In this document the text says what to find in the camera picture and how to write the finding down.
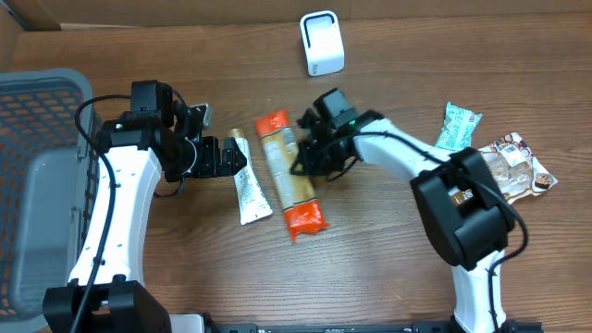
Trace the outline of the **white shampoo tube gold cap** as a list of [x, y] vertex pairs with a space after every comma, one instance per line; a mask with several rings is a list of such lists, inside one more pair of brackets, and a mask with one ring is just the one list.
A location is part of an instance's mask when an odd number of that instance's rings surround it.
[[244, 132], [241, 129], [231, 129], [228, 134], [236, 140], [240, 151], [247, 159], [246, 166], [234, 176], [240, 208], [240, 223], [244, 226], [271, 216], [273, 210], [253, 171], [250, 146]]

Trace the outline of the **orange spaghetti pasta package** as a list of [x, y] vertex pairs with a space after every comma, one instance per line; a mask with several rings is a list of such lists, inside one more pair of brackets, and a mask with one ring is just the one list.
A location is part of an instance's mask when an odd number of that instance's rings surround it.
[[255, 120], [270, 175], [293, 242], [301, 234], [316, 234], [330, 226], [309, 178], [296, 176], [290, 168], [299, 148], [287, 109]]

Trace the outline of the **teal snack wrapper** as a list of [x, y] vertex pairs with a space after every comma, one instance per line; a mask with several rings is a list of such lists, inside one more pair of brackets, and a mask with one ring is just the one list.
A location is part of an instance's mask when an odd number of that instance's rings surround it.
[[438, 148], [461, 151], [472, 145], [473, 133], [482, 115], [461, 108], [448, 102], [444, 124], [435, 146]]

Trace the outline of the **beige brown snack pouch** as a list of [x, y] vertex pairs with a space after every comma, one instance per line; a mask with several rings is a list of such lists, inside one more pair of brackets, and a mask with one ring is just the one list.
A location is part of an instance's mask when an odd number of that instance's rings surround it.
[[527, 196], [541, 195], [558, 182], [517, 132], [495, 140], [479, 152], [509, 204]]

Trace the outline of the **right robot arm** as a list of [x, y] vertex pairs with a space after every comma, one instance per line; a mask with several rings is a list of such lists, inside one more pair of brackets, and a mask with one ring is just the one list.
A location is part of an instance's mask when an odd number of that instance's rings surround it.
[[297, 124], [308, 135], [298, 143], [291, 174], [333, 181], [363, 161], [410, 183], [425, 234], [452, 270], [449, 332], [541, 331], [541, 324], [510, 320], [503, 311], [500, 267], [525, 250], [529, 237], [505, 252], [509, 233], [525, 222], [476, 149], [446, 153], [375, 110], [359, 113], [337, 88], [318, 97]]

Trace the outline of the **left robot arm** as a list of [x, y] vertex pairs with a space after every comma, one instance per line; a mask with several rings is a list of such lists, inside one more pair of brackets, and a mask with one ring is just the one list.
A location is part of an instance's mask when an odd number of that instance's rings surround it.
[[88, 232], [68, 284], [43, 298], [54, 332], [213, 332], [206, 314], [170, 314], [145, 288], [143, 248], [159, 180], [233, 177], [247, 165], [236, 140], [203, 136], [206, 105], [189, 106], [158, 80], [135, 81], [130, 109], [97, 137], [80, 135], [99, 157]]

